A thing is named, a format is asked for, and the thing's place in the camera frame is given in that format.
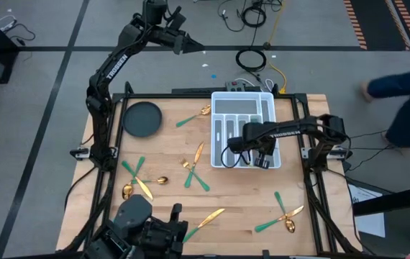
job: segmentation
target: black plate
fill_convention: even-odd
[[[161,123],[162,112],[157,105],[148,101],[141,101],[128,107],[122,119],[125,131],[135,137],[154,134]]]

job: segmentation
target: person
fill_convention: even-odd
[[[409,96],[408,101],[397,112],[391,126],[383,133],[383,137],[389,145],[410,148],[410,72],[361,83],[360,91],[367,102],[395,96]]]

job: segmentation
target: gray floor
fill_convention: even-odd
[[[253,30],[231,33],[217,16],[222,1],[193,4],[182,1],[188,20],[184,29],[205,45],[249,45]],[[37,33],[31,46],[66,46],[83,0],[0,0],[0,17],[12,14]],[[170,0],[175,6],[179,0]],[[231,1],[227,10],[229,25],[241,26],[235,9],[241,1]],[[120,29],[140,1],[90,0],[76,46],[114,46]],[[258,30],[255,44],[267,40],[275,21]],[[291,0],[278,26],[273,45],[357,46],[342,0]],[[136,93],[169,93],[172,88],[223,86],[234,78],[254,79],[243,73],[234,61],[235,51],[207,51],[177,56],[170,52],[143,52],[134,56],[111,84],[112,92],[122,91],[129,80]],[[0,86],[0,232],[12,205],[32,143],[64,53],[23,52],[17,59],[10,82]],[[84,100],[88,77],[108,53],[74,52],[70,57],[60,91],[45,132],[29,185],[14,224],[4,257],[52,253],[63,218],[63,200],[76,162],[68,151],[80,142],[85,126]],[[410,52],[304,52],[275,51],[269,56],[288,78],[288,92],[326,94],[331,113],[345,119],[351,136],[384,130],[391,123],[404,98],[366,104],[357,95],[357,84],[392,73],[410,71]],[[252,57],[244,57],[250,63]],[[261,73],[282,83],[271,69]],[[377,136],[358,138],[354,147],[384,147]],[[357,151],[352,165],[372,155]],[[357,180],[392,191],[410,188],[410,152],[404,156],[385,151],[349,174]],[[386,239],[363,235],[373,250],[386,255],[410,253],[410,211],[386,214]]]

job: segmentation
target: wooden tabletop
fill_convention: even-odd
[[[325,95],[308,95],[308,100],[312,115],[329,113]],[[135,168],[140,156],[145,156],[145,162],[138,174],[141,179],[156,179],[160,176],[167,176],[170,179],[169,184],[164,186],[149,184],[154,196],[154,201],[151,202],[152,215],[168,221],[172,205],[181,203],[183,212],[180,214],[180,220],[188,221],[189,229],[192,229],[215,210],[226,209],[184,245],[184,255],[261,255],[264,249],[268,249],[271,255],[316,255],[296,137],[279,138],[282,159],[280,169],[264,171],[212,168],[210,116],[197,117],[179,128],[175,126],[176,122],[196,114],[203,106],[209,104],[210,99],[130,99],[128,105],[139,101],[157,104],[163,113],[163,123],[158,132],[148,138],[136,138],[123,132],[119,162],[125,160]],[[115,118],[119,118],[121,106],[118,105]],[[291,102],[276,99],[275,115],[278,122],[292,120]],[[111,136],[112,144],[116,128],[117,122],[114,123]],[[83,140],[91,134],[89,117]],[[205,146],[196,172],[210,186],[209,192],[205,192],[196,179],[193,179],[190,188],[184,188],[188,171],[178,162],[179,158],[184,157],[192,163],[196,149],[202,141],[205,142]],[[93,164],[88,160],[77,162],[73,180],[76,181],[92,167]],[[342,172],[342,166],[337,161],[329,161],[329,168]],[[124,201],[121,196],[122,187],[130,180],[131,175],[119,163],[111,219]],[[68,245],[88,219],[95,181],[96,172],[80,182],[71,193],[57,249]],[[333,221],[352,245],[361,250],[354,236],[352,208],[344,178],[326,172],[324,182]],[[277,223],[259,233],[254,231],[255,226],[282,215],[274,198],[274,191],[280,192],[287,211],[304,205],[304,210],[293,217],[296,224],[296,231],[293,234],[287,231],[284,223]],[[143,194],[137,185],[135,194]],[[321,217],[319,225],[324,250],[328,250],[325,226]]]

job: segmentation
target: white paper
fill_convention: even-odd
[[[349,184],[349,188],[354,203],[382,196],[380,193],[365,188],[358,188],[352,184]],[[379,237],[386,237],[384,213],[355,217],[355,223],[360,232],[377,235]]]

